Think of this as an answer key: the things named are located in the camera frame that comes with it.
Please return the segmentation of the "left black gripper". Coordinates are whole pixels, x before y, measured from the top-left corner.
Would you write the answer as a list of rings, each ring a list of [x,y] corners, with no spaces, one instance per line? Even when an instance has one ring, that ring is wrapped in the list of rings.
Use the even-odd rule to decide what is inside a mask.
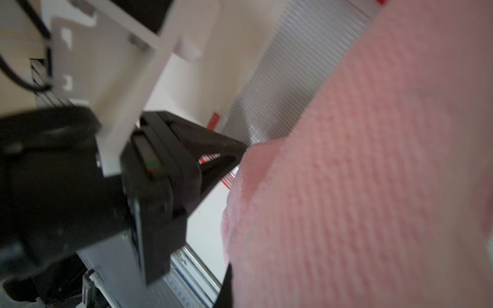
[[[145,112],[106,177],[97,165],[100,123],[86,107],[1,118],[1,277],[28,278],[129,230],[146,285],[169,272],[202,197],[200,126]]]

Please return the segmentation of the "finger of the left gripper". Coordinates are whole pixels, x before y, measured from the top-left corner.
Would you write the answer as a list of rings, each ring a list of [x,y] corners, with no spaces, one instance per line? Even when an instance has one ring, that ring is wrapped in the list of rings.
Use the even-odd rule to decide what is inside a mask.
[[[172,178],[173,197],[190,215],[241,161],[248,146],[170,112],[144,112],[144,127],[156,134],[181,174]]]

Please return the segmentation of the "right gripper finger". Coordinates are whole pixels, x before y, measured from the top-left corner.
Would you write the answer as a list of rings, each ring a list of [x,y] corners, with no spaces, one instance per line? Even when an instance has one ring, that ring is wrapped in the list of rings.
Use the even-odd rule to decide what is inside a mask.
[[[234,300],[232,295],[232,277],[232,266],[231,264],[228,264],[222,288],[213,305],[213,308],[233,308]]]

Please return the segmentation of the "pink wiping cloth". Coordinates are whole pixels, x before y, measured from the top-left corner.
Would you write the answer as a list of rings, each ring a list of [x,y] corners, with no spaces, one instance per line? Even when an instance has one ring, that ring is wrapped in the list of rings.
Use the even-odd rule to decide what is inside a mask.
[[[387,2],[222,228],[235,307],[491,307],[492,2]]]

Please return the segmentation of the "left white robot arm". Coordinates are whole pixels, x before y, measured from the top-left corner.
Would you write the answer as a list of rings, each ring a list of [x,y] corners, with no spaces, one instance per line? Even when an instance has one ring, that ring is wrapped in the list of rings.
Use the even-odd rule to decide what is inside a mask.
[[[187,220],[246,146],[145,105],[173,55],[200,58],[219,1],[72,1],[86,25],[31,1],[1,15],[38,31],[41,71],[1,74],[65,105],[16,109],[1,97],[1,278],[27,278],[87,246],[130,232],[146,285],[169,272]]]

